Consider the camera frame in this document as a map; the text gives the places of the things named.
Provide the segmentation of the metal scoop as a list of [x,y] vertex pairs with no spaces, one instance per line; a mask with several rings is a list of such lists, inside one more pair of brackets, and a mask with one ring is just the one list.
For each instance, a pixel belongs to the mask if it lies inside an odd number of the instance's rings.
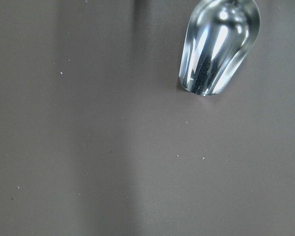
[[260,12],[253,0],[202,0],[190,16],[180,69],[190,93],[220,94],[255,44]]

